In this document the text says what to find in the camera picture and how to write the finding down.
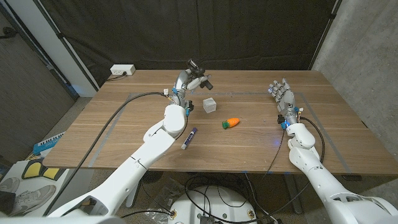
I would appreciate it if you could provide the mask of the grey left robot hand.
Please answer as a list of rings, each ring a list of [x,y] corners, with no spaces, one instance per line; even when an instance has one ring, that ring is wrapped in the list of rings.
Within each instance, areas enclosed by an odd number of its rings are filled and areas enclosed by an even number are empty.
[[[209,82],[210,78],[211,75],[197,74],[189,68],[182,70],[175,81],[172,100],[176,105],[186,108],[189,103],[185,99],[185,93],[193,91],[199,86],[211,90],[213,85]]]

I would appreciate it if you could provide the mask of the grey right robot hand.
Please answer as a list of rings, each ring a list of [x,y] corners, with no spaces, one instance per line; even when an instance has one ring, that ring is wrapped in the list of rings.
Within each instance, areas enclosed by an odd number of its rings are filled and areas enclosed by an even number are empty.
[[[295,97],[286,79],[283,78],[281,82],[274,80],[274,82],[269,85],[268,92],[275,99],[277,109],[284,119],[289,124],[297,123],[298,112],[295,110]]]

